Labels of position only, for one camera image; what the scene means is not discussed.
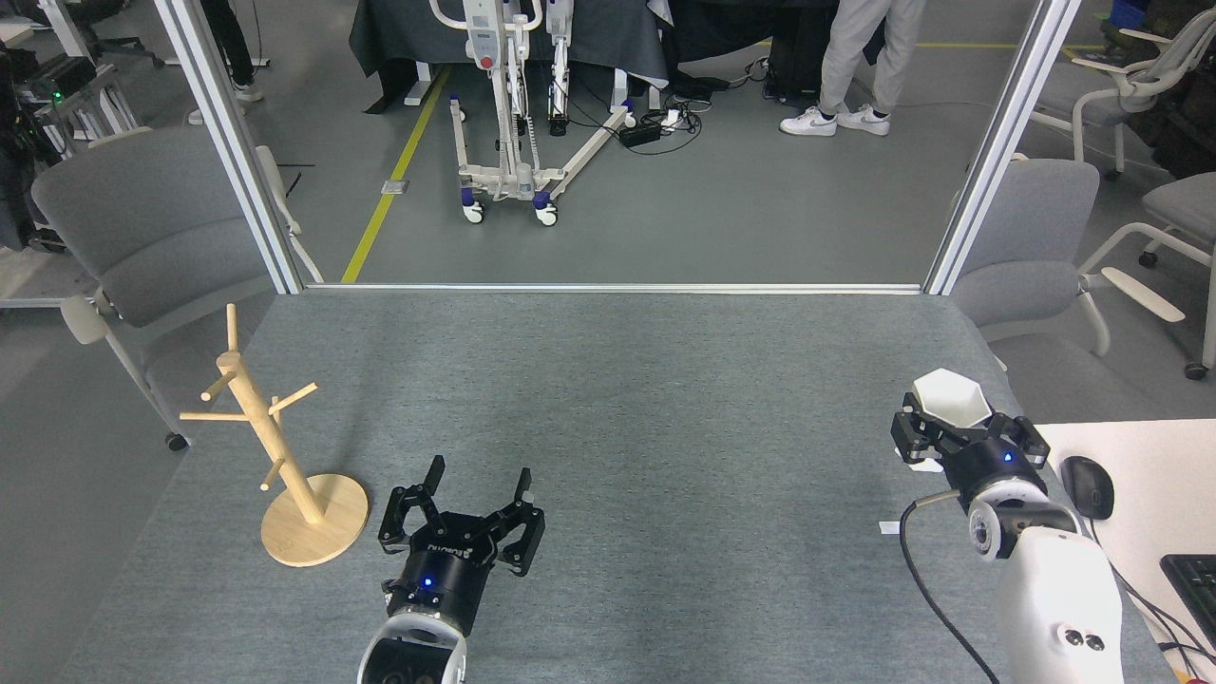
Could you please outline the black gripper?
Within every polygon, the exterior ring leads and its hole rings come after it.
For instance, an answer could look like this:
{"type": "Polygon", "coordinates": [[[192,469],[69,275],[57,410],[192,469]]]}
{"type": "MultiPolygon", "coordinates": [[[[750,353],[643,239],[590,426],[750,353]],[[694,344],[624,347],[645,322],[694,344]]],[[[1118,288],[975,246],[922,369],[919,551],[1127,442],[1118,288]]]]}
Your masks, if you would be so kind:
{"type": "Polygon", "coordinates": [[[1049,445],[1026,416],[993,414],[987,433],[959,433],[955,425],[931,415],[917,398],[903,398],[893,416],[891,437],[903,462],[945,456],[945,475],[959,490],[959,508],[973,501],[1045,503],[1047,486],[1038,470],[1045,467],[1049,445]]]}
{"type": "Polygon", "coordinates": [[[494,561],[510,564],[517,577],[528,574],[542,542],[544,510],[534,505],[531,470],[522,469],[514,501],[503,509],[485,518],[451,511],[440,514],[433,495],[444,472],[445,458],[435,455],[426,480],[396,486],[389,495],[378,542],[385,554],[409,549],[409,557],[399,579],[385,587],[387,613],[396,615],[409,607],[438,612],[462,637],[471,637],[494,561]],[[405,518],[412,508],[423,511],[427,523],[409,536],[405,518]],[[524,527],[520,539],[500,550],[499,542],[520,525],[524,527]]]}

